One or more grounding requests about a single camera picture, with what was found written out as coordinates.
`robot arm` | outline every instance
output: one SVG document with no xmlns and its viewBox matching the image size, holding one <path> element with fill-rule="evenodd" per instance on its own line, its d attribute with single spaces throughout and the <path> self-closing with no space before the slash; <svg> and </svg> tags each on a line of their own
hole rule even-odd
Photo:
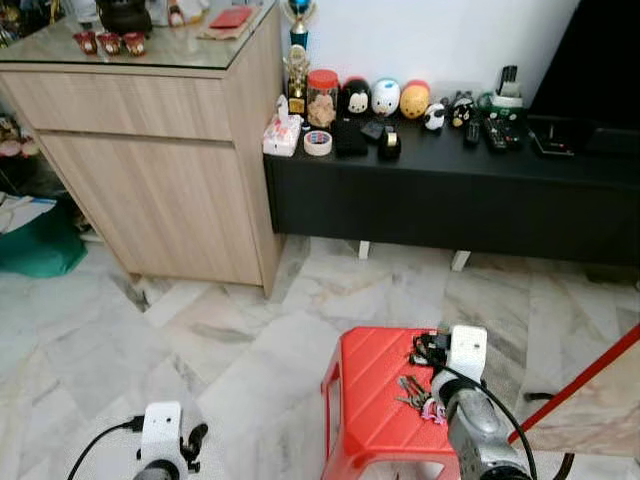
<svg viewBox="0 0 640 480">
<path fill-rule="evenodd" d="M 436 365 L 446 356 L 447 367 L 480 383 L 487 347 L 484 328 L 457 325 L 450 337 L 420 338 L 419 356 Z M 458 455 L 462 480 L 531 480 L 508 442 L 509 426 L 484 392 L 447 370 L 437 373 L 431 386 L 434 398 L 446 408 L 449 443 Z"/>
</svg>

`stool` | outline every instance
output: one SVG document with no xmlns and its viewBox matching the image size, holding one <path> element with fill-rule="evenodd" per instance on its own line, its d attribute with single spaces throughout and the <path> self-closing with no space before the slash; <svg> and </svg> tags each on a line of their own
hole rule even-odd
<svg viewBox="0 0 640 480">
<path fill-rule="evenodd" d="M 435 462 L 438 480 L 460 478 L 447 426 L 423 420 L 398 400 L 401 375 L 414 375 L 431 389 L 431 368 L 409 365 L 413 337 L 424 329 L 355 328 L 340 338 L 322 382 L 325 398 L 326 464 L 322 480 L 355 480 L 373 462 Z M 340 426 L 331 450 L 329 387 L 340 381 Z"/>
</svg>

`jar lid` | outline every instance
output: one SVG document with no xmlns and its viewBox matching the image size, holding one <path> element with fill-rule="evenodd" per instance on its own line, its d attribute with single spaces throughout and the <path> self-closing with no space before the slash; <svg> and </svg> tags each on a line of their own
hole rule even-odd
<svg viewBox="0 0 640 480">
<path fill-rule="evenodd" d="M 338 74 L 333 70 L 313 70 L 309 72 L 309 85 L 314 88 L 337 88 Z"/>
</svg>

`cabinet door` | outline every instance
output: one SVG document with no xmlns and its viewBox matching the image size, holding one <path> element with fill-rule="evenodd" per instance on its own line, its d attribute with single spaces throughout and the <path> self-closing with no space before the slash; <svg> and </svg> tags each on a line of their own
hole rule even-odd
<svg viewBox="0 0 640 480">
<path fill-rule="evenodd" d="M 233 147 L 40 138 L 130 272 L 261 284 Z"/>
</svg>

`white plush toy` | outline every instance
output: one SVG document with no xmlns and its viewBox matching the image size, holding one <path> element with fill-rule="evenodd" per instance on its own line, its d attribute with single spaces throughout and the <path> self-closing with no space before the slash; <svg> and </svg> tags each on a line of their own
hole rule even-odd
<svg viewBox="0 0 640 480">
<path fill-rule="evenodd" d="M 371 108 L 377 114 L 388 117 L 400 104 L 400 85 L 395 80 L 383 78 L 373 86 Z"/>
</svg>

